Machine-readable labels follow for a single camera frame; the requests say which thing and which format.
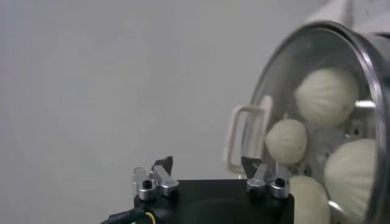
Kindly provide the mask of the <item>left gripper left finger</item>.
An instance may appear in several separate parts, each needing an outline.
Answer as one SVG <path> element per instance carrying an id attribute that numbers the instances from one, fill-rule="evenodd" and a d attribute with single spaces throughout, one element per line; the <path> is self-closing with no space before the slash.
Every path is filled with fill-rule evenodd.
<path id="1" fill-rule="evenodd" d="M 179 186 L 179 182 L 171 177 L 172 167 L 173 157 L 168 156 L 156 160 L 148 172 L 142 167 L 134 168 L 133 196 L 142 201 L 152 201 L 156 198 L 157 191 L 160 191 L 163 197 L 169 198 Z"/>

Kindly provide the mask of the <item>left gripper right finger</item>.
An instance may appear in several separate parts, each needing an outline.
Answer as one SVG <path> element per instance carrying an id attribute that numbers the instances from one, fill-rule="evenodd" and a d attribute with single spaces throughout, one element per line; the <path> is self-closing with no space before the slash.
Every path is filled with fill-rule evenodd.
<path id="1" fill-rule="evenodd" d="M 248 193 L 254 197 L 289 197 L 289 173 L 285 167 L 268 166 L 262 159 L 248 156 L 241 157 L 241 164 L 247 177 Z"/>

